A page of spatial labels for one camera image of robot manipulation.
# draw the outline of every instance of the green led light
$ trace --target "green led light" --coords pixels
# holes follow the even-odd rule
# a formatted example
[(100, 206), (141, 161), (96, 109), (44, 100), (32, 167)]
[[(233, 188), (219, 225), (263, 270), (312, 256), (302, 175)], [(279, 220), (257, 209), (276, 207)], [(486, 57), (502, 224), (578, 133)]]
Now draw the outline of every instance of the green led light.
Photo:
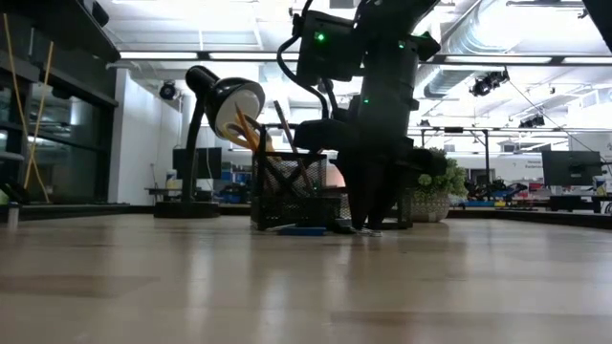
[(317, 40), (319, 43), (322, 43), (325, 41), (325, 33), (323, 32), (316, 32), (315, 33), (315, 40)]

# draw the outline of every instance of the wooden floor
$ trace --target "wooden floor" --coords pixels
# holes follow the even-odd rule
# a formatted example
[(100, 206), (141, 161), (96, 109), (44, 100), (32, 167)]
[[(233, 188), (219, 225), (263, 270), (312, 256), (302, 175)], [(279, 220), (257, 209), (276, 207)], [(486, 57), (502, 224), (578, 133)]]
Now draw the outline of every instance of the wooden floor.
[(612, 343), (610, 232), (248, 227), (123, 215), (2, 228), (0, 343)]

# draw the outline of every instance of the lamp shade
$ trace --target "lamp shade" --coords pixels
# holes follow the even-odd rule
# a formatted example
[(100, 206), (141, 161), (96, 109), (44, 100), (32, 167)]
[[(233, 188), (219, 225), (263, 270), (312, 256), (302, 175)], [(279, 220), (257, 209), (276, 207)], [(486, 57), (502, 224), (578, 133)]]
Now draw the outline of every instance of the lamp shade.
[(236, 105), (252, 119), (257, 119), (266, 102), (260, 84), (242, 78), (220, 79), (204, 66), (191, 67), (186, 73), (187, 86), (204, 100), (204, 109), (212, 131), (220, 138), (227, 123), (235, 123)]

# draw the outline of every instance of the white flower pot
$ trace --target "white flower pot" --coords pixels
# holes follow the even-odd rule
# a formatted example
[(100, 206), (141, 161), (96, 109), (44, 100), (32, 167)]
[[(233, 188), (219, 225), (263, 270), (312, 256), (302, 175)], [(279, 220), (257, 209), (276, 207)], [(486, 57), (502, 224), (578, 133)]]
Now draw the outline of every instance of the white flower pot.
[(450, 199), (448, 193), (438, 192), (432, 195), (414, 193), (412, 195), (412, 222), (437, 223), (448, 216)]

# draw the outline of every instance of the potted plant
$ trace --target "potted plant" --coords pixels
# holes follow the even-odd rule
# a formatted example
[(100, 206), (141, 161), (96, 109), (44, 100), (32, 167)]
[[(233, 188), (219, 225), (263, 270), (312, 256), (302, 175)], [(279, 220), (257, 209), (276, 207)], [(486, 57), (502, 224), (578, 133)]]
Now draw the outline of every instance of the potted plant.
[[(440, 149), (430, 151), (443, 154)], [(447, 173), (443, 176), (431, 177), (423, 174), (419, 183), (411, 192), (411, 219), (413, 222), (437, 223), (448, 216), (450, 200), (448, 195), (465, 197), (468, 190), (465, 187), (466, 170), (457, 165), (457, 160), (447, 158)]]

